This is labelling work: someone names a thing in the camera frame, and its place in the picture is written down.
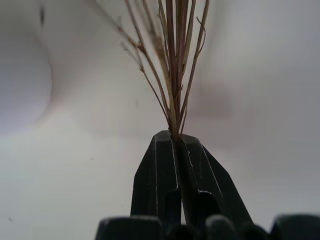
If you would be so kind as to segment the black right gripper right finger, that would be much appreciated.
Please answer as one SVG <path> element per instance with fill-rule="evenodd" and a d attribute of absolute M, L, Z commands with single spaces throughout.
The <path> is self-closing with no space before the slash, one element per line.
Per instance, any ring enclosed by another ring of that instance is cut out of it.
<path fill-rule="evenodd" d="M 196 137 L 181 137 L 179 174 L 188 224 L 204 224 L 211 215 L 225 216 L 233 224 L 253 222 L 229 173 Z"/>

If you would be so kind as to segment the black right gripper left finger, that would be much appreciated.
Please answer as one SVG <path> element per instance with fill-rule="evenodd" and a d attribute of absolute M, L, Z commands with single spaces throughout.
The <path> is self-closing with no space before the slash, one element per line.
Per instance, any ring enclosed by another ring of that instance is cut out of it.
<path fill-rule="evenodd" d="M 152 137 L 135 173 L 130 214 L 179 224 L 181 210 L 174 143 L 170 133 L 162 130 Z"/>

